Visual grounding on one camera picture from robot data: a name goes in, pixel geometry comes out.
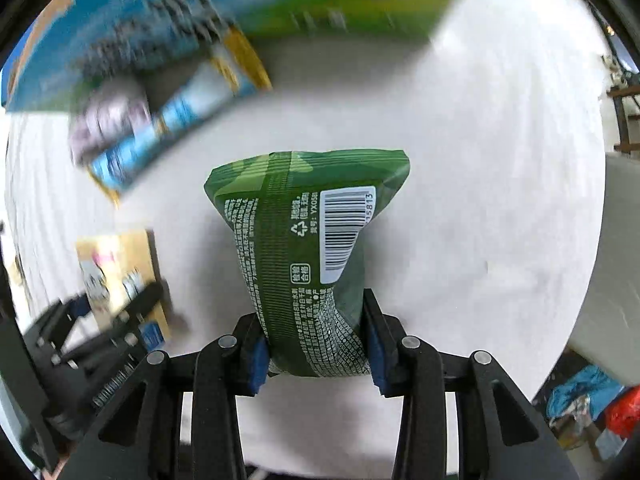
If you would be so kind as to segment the yellow tissue pack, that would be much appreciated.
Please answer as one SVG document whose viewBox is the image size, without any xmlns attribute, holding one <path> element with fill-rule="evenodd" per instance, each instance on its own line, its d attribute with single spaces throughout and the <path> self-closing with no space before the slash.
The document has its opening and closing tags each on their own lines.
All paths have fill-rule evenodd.
<svg viewBox="0 0 640 480">
<path fill-rule="evenodd" d="M 81 237 L 76 252 L 89 304 L 101 330 L 109 328 L 134 296 L 156 280 L 148 231 Z"/>
</svg>

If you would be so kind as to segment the blue wrapper packet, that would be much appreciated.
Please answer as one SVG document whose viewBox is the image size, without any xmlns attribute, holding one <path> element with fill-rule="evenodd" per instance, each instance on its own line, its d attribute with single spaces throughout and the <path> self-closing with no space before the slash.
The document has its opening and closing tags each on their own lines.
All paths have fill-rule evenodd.
<svg viewBox="0 0 640 480">
<path fill-rule="evenodd" d="M 99 154 L 88 165 L 88 173 L 111 200 L 118 200 L 165 148 L 189 130 L 233 99 L 270 88 L 256 51 L 239 29 L 231 27 L 150 122 Z"/>
</svg>

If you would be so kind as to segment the green snack bag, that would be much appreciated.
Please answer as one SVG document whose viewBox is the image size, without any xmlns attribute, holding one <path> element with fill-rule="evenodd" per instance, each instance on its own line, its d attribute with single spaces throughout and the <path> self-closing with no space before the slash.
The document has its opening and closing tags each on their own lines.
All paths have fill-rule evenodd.
<svg viewBox="0 0 640 480">
<path fill-rule="evenodd" d="M 214 168 L 204 191 L 233 232 L 276 373 L 368 374 L 358 238 L 410 174 L 401 150 L 273 152 Z"/>
</svg>

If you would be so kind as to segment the grey plastic chair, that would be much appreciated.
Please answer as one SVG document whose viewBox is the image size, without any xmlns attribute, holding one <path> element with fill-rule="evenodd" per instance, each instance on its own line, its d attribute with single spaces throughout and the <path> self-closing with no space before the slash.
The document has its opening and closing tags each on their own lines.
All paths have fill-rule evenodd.
<svg viewBox="0 0 640 480">
<path fill-rule="evenodd" d="M 605 157 L 599 247 L 570 348 L 626 386 L 639 382 L 639 162 Z"/>
</svg>

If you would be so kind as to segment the grey table cloth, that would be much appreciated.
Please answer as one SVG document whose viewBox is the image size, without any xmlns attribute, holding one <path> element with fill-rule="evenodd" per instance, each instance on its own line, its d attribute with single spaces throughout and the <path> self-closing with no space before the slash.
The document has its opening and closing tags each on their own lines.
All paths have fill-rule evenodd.
<svg viewBox="0 0 640 480">
<path fill-rule="evenodd" d="M 401 148 L 411 172 L 364 230 L 366 284 L 435 348 L 492 353 L 534 396 L 573 330 L 604 194 L 602 44 L 582 0 L 457 0 L 428 44 L 334 36 L 265 44 L 273 88 L 171 148 L 118 206 L 70 163 L 63 113 L 1 118 L 4 251 L 32 310 L 77 294 L 75 242 L 150 228 L 171 354 L 252 303 L 210 170 L 276 151 Z"/>
</svg>

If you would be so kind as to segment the open cardboard box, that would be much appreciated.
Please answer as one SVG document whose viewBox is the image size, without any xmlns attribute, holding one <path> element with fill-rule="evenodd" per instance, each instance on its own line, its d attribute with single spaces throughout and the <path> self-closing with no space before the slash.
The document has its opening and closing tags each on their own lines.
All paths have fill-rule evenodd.
<svg viewBox="0 0 640 480">
<path fill-rule="evenodd" d="M 451 0 L 50 0 L 1 71 L 7 110 L 64 110 L 89 84 L 214 44 L 316 32 L 428 35 Z"/>
</svg>

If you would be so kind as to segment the dark wooden chair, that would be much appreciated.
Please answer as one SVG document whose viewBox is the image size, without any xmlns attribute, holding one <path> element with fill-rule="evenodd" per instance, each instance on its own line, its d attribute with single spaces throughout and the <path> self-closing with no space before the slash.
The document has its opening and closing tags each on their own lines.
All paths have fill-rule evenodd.
<svg viewBox="0 0 640 480">
<path fill-rule="evenodd" d="M 602 55 L 601 61 L 610 77 L 606 96 L 613 103 L 620 137 L 613 150 L 626 156 L 638 154 L 639 142 L 631 140 L 629 124 L 639 125 L 639 72 L 625 68 L 616 54 Z"/>
</svg>

